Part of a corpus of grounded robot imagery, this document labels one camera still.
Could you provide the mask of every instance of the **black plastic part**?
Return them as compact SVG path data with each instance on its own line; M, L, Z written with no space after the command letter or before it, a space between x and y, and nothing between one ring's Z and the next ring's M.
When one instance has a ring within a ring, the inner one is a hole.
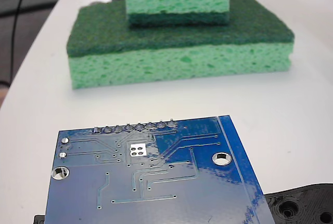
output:
M333 224L333 184L317 184L265 195L276 224ZM36 215L34 224L44 224Z
M44 224L45 215L36 215L33 224Z

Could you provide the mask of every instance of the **blue object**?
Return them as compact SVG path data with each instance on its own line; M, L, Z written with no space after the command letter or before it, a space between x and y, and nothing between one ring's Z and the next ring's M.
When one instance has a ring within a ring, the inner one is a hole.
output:
M229 116L60 131L45 224L274 224Z

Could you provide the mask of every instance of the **scouring pad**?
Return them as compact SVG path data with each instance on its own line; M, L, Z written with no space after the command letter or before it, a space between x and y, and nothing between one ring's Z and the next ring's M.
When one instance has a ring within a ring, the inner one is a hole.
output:
M67 52L73 88L287 71L294 34L255 0L230 0L230 24L128 28L125 2L82 8Z
M229 0L126 0L134 26L226 24Z

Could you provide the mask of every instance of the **stacked sponges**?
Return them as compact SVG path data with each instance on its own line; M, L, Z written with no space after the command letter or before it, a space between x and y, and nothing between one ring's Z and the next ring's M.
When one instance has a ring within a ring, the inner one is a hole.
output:
M273 13L255 0L203 1L82 8L67 46L73 88L288 70L294 35Z
M129 23L137 26L226 24L229 0L126 0Z

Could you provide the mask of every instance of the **sponge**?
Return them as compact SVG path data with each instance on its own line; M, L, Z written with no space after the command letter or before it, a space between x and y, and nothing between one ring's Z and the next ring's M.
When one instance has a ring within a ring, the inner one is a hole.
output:
M128 28L124 1L82 8L67 44L73 88L287 71L292 31L255 0L230 8L229 25L146 29Z
M229 0L126 0L131 25L226 24Z

